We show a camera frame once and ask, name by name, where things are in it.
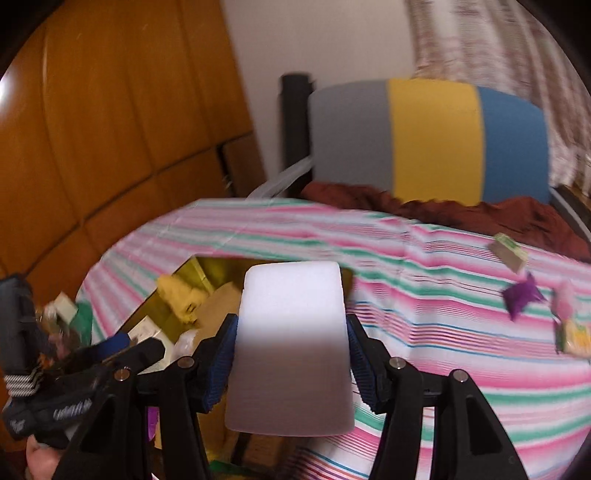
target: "white wall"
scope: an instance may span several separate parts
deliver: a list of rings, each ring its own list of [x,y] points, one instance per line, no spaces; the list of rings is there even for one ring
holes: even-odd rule
[[[310,72],[316,88],[408,77],[404,0],[223,0],[267,174],[282,170],[279,78]]]

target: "blue gripper pad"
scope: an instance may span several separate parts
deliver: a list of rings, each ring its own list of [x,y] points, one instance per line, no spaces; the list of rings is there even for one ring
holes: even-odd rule
[[[389,353],[382,342],[371,339],[354,314],[347,315],[351,370],[361,399],[374,413],[383,413],[391,396],[385,364]]]
[[[207,413],[219,403],[228,384],[228,376],[232,369],[234,360],[234,347],[236,344],[236,333],[238,331],[238,316],[228,315],[222,326],[213,339],[204,340],[205,342],[213,340],[211,344],[205,344],[204,347],[214,346],[214,349],[203,349],[203,355],[211,357],[204,362],[206,381],[205,393],[202,404],[203,411]]]

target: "wooden cabinet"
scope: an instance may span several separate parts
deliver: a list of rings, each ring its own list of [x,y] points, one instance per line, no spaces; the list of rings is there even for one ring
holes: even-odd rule
[[[227,196],[219,152],[252,134],[218,0],[66,0],[0,82],[0,275],[41,304],[143,223]],[[262,183],[251,147],[231,170]]]

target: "human hand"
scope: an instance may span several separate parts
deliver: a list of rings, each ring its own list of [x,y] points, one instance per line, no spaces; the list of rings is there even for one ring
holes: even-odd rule
[[[62,451],[39,445],[34,435],[27,439],[27,465],[33,480],[51,480]]]

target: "chair backrest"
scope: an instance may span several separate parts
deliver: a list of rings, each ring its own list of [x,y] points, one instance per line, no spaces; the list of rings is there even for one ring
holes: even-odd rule
[[[542,111],[445,80],[371,80],[309,99],[314,178],[369,184],[404,201],[549,200]]]

